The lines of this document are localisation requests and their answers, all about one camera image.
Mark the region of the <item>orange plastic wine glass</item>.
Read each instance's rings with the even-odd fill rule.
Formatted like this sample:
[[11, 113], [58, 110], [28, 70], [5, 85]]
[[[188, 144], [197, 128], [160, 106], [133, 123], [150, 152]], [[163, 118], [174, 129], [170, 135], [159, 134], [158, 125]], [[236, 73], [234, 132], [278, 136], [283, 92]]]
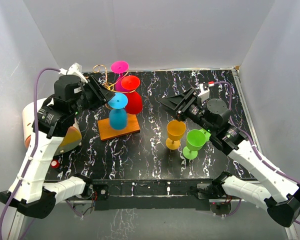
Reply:
[[186, 124], [183, 121], [172, 120], [167, 126], [166, 147], [170, 150], [176, 150], [181, 145], [181, 139], [186, 132]]

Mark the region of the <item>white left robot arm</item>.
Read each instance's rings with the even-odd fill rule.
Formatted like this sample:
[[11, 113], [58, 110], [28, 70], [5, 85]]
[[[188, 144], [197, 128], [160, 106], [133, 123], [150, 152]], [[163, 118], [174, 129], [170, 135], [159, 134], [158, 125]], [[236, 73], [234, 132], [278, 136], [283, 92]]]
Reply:
[[53, 103], [35, 110], [34, 129], [22, 166], [10, 188], [0, 192], [0, 202], [24, 216], [44, 219], [56, 204], [68, 198], [89, 199], [94, 189], [89, 177], [75, 174], [56, 183], [45, 183], [45, 178], [77, 114], [96, 110], [114, 96], [93, 76], [86, 82], [76, 75], [60, 76], [54, 83]]

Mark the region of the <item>blue plastic wine glass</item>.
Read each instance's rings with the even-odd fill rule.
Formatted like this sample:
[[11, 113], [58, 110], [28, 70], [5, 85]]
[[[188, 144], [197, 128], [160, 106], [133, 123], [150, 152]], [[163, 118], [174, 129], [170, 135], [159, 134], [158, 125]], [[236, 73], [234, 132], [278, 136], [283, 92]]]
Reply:
[[116, 92], [115, 96], [108, 102], [111, 108], [109, 112], [109, 124], [115, 130], [123, 130], [127, 126], [128, 117], [125, 110], [128, 98], [125, 94]]

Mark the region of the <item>red plastic wine glass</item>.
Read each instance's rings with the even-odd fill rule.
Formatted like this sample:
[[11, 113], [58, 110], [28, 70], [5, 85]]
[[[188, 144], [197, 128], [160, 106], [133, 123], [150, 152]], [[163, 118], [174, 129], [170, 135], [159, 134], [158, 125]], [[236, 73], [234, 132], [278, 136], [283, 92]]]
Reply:
[[137, 115], [143, 109], [142, 97], [136, 91], [140, 84], [140, 79], [134, 75], [128, 75], [121, 81], [121, 86], [123, 87], [128, 99], [128, 103], [125, 107], [128, 114]]

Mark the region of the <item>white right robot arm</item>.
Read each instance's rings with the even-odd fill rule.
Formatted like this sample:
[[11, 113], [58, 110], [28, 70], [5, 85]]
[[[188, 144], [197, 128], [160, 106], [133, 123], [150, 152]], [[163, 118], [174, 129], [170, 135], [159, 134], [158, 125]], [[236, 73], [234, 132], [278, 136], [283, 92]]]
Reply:
[[264, 209], [279, 225], [289, 228], [300, 215], [300, 182], [292, 180], [275, 167], [256, 149], [251, 137], [230, 123], [231, 110], [218, 98], [202, 107], [194, 89], [160, 99], [167, 113], [179, 122], [192, 120], [200, 126], [186, 135], [183, 155], [192, 160], [210, 141], [224, 155], [242, 165], [258, 181], [255, 185], [243, 181], [229, 172], [222, 172], [210, 186], [212, 194], [223, 199], [227, 195], [238, 197]]

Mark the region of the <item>green plastic wine glass front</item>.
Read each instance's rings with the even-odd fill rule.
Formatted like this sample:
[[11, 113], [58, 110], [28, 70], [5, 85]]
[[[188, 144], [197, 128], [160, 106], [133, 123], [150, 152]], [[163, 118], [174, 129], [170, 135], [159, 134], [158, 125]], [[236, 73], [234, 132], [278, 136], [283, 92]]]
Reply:
[[206, 142], [206, 136], [202, 131], [198, 129], [189, 131], [186, 136], [186, 146], [182, 150], [184, 157], [189, 160], [195, 159], [198, 156], [198, 151]]

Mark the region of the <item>magenta plastic wine glass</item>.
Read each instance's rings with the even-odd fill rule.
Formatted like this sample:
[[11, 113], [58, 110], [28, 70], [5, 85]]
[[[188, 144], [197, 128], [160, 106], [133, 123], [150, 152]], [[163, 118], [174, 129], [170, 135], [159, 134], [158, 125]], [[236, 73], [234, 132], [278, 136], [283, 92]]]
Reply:
[[115, 61], [111, 65], [111, 71], [115, 74], [118, 74], [118, 79], [116, 80], [116, 82], [114, 84], [115, 91], [123, 92], [123, 93], [128, 92], [127, 89], [122, 87], [122, 80], [125, 77], [125, 74], [127, 74], [129, 71], [129, 64], [123, 60]]

